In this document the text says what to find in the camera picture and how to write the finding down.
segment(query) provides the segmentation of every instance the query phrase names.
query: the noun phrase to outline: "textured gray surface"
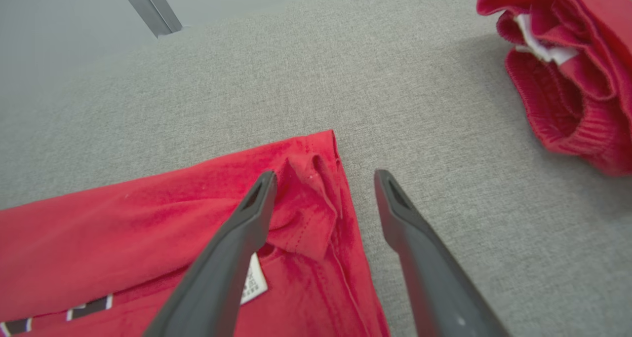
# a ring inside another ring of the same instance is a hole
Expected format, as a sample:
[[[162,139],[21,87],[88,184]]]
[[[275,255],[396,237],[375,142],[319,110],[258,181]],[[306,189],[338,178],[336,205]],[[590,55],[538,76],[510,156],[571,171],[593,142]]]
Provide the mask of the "textured gray surface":
[[[474,1],[295,0],[104,60],[0,108],[0,207],[334,128],[393,335],[414,326],[378,167],[515,335],[630,335],[632,181],[541,148]]]

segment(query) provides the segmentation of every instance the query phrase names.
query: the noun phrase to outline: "gray fabric surface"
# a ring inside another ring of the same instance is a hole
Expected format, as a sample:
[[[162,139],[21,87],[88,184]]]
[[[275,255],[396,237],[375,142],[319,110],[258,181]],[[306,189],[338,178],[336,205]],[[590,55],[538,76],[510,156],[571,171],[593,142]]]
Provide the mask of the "gray fabric surface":
[[[0,108],[0,207],[333,128],[394,336],[415,329],[375,168],[515,335],[630,335],[632,181],[543,150],[474,2],[293,0],[104,60]]]

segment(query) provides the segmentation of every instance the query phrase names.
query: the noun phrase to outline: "red shirt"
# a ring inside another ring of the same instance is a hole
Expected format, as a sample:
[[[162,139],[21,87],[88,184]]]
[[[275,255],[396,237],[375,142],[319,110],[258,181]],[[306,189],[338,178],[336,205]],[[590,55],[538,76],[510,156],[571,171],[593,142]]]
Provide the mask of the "red shirt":
[[[14,321],[3,329],[140,336],[267,170],[268,290],[241,306],[235,335],[389,335],[332,131],[0,211],[0,321]]]

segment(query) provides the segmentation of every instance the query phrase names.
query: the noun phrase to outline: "metal bar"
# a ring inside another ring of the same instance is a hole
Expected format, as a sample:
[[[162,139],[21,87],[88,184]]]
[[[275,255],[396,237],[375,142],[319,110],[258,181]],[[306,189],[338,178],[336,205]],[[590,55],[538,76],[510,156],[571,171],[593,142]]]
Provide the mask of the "metal bar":
[[[182,29],[180,20],[167,0],[129,0],[129,3],[156,37]]]

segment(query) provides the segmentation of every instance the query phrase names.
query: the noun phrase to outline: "white label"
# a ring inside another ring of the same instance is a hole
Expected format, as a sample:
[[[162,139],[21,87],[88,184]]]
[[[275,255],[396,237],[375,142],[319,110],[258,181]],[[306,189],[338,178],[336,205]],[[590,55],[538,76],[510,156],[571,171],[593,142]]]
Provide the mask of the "white label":
[[[250,256],[250,266],[248,267],[248,274],[246,274],[246,283],[243,286],[243,293],[241,294],[241,305],[251,301],[266,290],[268,290],[268,284],[266,283],[264,272],[261,271],[257,252],[255,252]]]

